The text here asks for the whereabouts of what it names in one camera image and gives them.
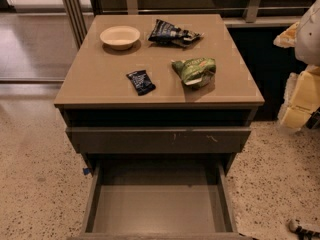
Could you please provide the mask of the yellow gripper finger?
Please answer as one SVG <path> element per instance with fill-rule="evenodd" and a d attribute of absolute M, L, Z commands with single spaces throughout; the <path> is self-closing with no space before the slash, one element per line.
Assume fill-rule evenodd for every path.
<path fill-rule="evenodd" d="M 308 65 L 300 74 L 291 73 L 279 110 L 281 126 L 300 130 L 320 107 L 320 67 Z"/>
<path fill-rule="evenodd" d="M 281 48 L 290 48 L 296 46 L 296 32 L 299 22 L 295 22 L 285 31 L 279 34 L 273 41 L 273 44 Z"/>

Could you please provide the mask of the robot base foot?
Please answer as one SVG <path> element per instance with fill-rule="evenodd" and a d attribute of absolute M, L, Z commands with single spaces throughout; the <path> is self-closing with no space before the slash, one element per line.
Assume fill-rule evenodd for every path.
<path fill-rule="evenodd" d="M 310 223 L 304 223 L 297 219 L 292 219 L 288 224 L 289 230 L 296 233 L 299 240 L 304 240 L 305 237 L 308 240 L 312 238 L 320 238 L 320 226 Z"/>

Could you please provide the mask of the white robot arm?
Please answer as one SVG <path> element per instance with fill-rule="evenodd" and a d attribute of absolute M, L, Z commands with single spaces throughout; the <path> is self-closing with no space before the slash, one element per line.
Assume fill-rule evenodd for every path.
<path fill-rule="evenodd" d="M 278 113 L 279 124 L 299 131 L 320 108 L 320 0 L 302 18 L 278 35 L 273 44 L 294 48 L 295 58 L 307 65 L 299 74 L 291 73 Z"/>

